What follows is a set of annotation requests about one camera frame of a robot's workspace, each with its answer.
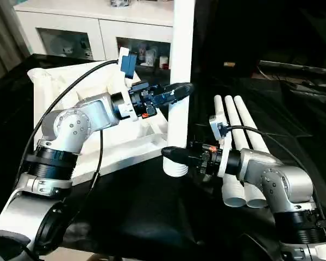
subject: white pvc pipe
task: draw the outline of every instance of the white pvc pipe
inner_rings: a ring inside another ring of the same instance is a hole
[[[234,102],[237,106],[243,125],[257,129],[256,124],[246,108],[243,99],[240,96],[235,96]],[[251,132],[249,130],[247,130],[247,134],[254,150],[270,153],[260,134]]]
[[[238,208],[245,206],[246,197],[243,185],[237,180],[237,177],[225,173],[222,185],[223,203],[228,207]]]
[[[214,104],[215,104],[215,116],[218,119],[218,121],[223,121],[227,123],[227,119],[224,114],[224,108],[222,103],[222,97],[220,95],[216,95],[214,97]],[[228,148],[231,148],[231,134],[230,137],[226,136],[225,143],[221,145],[221,148],[225,148],[225,146],[228,146]],[[220,170],[218,176],[223,178],[223,185],[222,185],[222,199],[226,206],[238,208],[242,207],[246,204],[246,198],[245,198],[245,191],[243,185],[237,180],[236,176],[230,175],[227,173],[224,173],[225,167],[227,165],[227,159],[228,155],[226,156],[225,166],[222,169],[222,175],[220,176]]]
[[[170,83],[189,82],[191,80],[193,22],[195,0],[174,1],[173,41],[171,44]],[[186,147],[187,124],[189,118],[189,97],[169,105],[168,146]],[[188,167],[163,159],[163,169],[172,177],[187,174]]]
[[[231,126],[242,125],[240,122],[239,116],[238,116],[237,109],[235,108],[233,98],[230,95],[228,95],[225,97],[224,100],[225,100],[227,114],[228,114],[229,122],[230,122]],[[247,139],[245,137],[245,133],[242,129],[235,129],[232,131],[232,134],[233,134],[235,147],[237,150],[241,150],[243,148],[249,148],[248,141],[247,141]],[[263,207],[267,206],[266,198],[264,197],[261,190],[259,190],[256,186],[245,182],[243,190],[244,190],[244,195],[245,195],[245,199],[246,199],[246,205],[248,207],[263,208]]]
[[[229,118],[229,123],[231,126],[241,125],[237,109],[235,108],[235,104],[233,102],[232,96],[228,95],[224,98],[227,108],[227,114]],[[246,140],[245,133],[242,129],[234,129],[232,131],[233,139],[235,143],[235,148],[237,150],[242,150],[243,148],[249,148],[248,141]]]
[[[224,115],[222,97],[220,95],[216,95],[214,97],[214,105],[215,105],[215,115]]]

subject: black tablecloth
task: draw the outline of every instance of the black tablecloth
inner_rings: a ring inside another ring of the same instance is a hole
[[[33,127],[33,85],[26,72],[87,62],[32,55],[0,80],[0,211],[11,190],[24,145]],[[137,71],[155,83],[159,73]],[[215,143],[208,118],[213,97],[241,95],[258,128],[287,146],[306,165],[326,208],[326,93],[297,91],[285,83],[259,79],[198,76],[191,98],[189,140]],[[294,161],[271,141],[270,152],[287,164]],[[74,187],[68,203],[77,208],[88,184]],[[268,209],[231,209],[210,198],[187,177],[171,178],[161,157],[103,176],[63,245],[86,251],[145,260],[187,260],[202,255],[220,260],[266,255],[243,233],[255,237],[278,257],[274,221]]]

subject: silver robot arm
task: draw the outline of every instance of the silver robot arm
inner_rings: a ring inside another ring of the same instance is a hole
[[[170,160],[195,167],[201,175],[217,175],[222,150],[193,142],[189,150],[162,149]],[[326,261],[326,220],[313,200],[313,183],[302,169],[284,165],[271,154],[242,149],[231,150],[226,172],[242,182],[257,186],[275,218],[283,260]]]
[[[50,112],[42,123],[42,139],[25,159],[29,167],[0,214],[0,261],[38,260],[62,242],[71,219],[64,199],[72,188],[78,154],[93,132],[129,116],[154,116],[156,107],[179,101],[192,91],[190,83],[161,88],[140,82],[127,93],[103,93],[73,108]]]
[[[270,154],[242,149],[237,177],[264,193],[283,260],[326,260],[326,221],[321,219],[312,180],[304,170],[283,165]]]

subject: cabinet door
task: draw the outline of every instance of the cabinet door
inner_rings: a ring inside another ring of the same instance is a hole
[[[23,11],[16,13],[33,53],[106,59],[97,19]]]
[[[169,63],[172,27],[100,20],[100,28],[107,59],[117,59],[120,47],[126,47],[138,53],[138,64],[145,64],[152,54],[156,56],[156,64],[160,56]]]

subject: cable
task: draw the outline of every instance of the cable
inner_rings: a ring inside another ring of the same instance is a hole
[[[245,129],[247,131],[258,133],[261,136],[264,136],[264,137],[274,141],[280,148],[282,148],[287,154],[289,154],[293,158],[293,160],[297,163],[297,165],[302,170],[304,170],[309,175],[308,170],[305,168],[303,163],[288,148],[286,148],[284,145],[282,145],[280,142],[278,142],[275,138],[271,137],[269,134],[264,133],[264,132],[262,132],[262,131],[260,131],[258,129],[255,129],[255,128],[248,127],[248,126],[237,125],[237,126],[229,126],[229,127],[227,127],[228,131],[232,131],[233,129]],[[316,191],[316,188],[315,188],[314,185],[313,185],[313,190],[314,190],[314,200],[315,200],[315,203],[316,203],[316,207],[320,211],[321,218],[325,220],[326,216],[325,216],[324,211],[322,209],[321,201],[320,201],[320,199],[319,199],[319,197],[317,195],[317,191]]]
[[[15,182],[14,182],[14,187],[13,189],[17,186],[18,180],[20,178],[20,174],[21,174],[21,169],[23,166],[23,162],[24,159],[26,158],[26,155],[28,153],[29,150],[29,146],[32,143],[32,141],[34,140],[34,136],[37,133],[37,131],[39,130],[43,119],[46,117],[47,114],[49,114],[52,109],[57,105],[57,103],[69,92],[71,91],[79,82],[81,82],[84,78],[86,78],[88,75],[90,75],[91,73],[97,71],[98,69],[105,67],[107,65],[110,64],[117,64],[118,60],[110,60],[110,61],[106,61],[102,64],[99,64],[97,66],[95,66],[94,68],[90,69],[89,71],[87,71],[85,74],[83,74],[82,76],[80,76],[77,80],[75,80],[68,88],[66,88],[55,100],[54,102],[52,102],[52,104],[48,107],[48,109],[45,111],[45,113],[43,114],[43,116],[40,118],[40,120],[38,121],[36,127],[34,128],[33,132],[31,133],[28,142],[26,144],[26,147],[24,148],[23,154],[22,154],[22,158],[18,167],[18,171],[16,174],[16,178],[15,178]]]
[[[8,239],[12,243],[18,245],[33,261],[42,261],[37,255],[35,255],[27,246],[13,238],[0,236],[0,238]]]
[[[250,236],[249,234],[247,233],[243,233],[241,234],[238,238],[237,238],[237,243],[239,239],[242,238],[242,236],[245,236],[245,237],[248,237],[253,243],[255,243],[266,255],[267,257],[270,259],[270,260],[273,260],[273,258],[271,257],[271,255],[268,253],[268,251],[256,240],[254,239],[252,236]]]
[[[257,66],[257,70],[259,70],[260,74],[262,74],[263,77],[265,77],[267,80],[273,80],[273,79],[270,79],[269,76],[267,76],[264,72],[262,72],[262,70]]]
[[[82,209],[86,205],[86,202],[88,201],[88,198],[90,197],[90,195],[92,194],[96,184],[98,183],[98,178],[100,176],[100,168],[102,166],[103,150],[104,150],[103,130],[100,130],[100,152],[99,152],[99,161],[98,161],[97,170],[93,173],[93,177],[92,177],[91,184],[89,186],[89,190],[88,190],[87,195],[83,199],[83,201],[80,204],[80,206],[79,206],[78,210],[76,211],[76,213],[70,219],[70,222],[68,223],[68,226],[71,225],[71,223],[75,220],[75,218],[78,216],[78,214],[82,211]]]

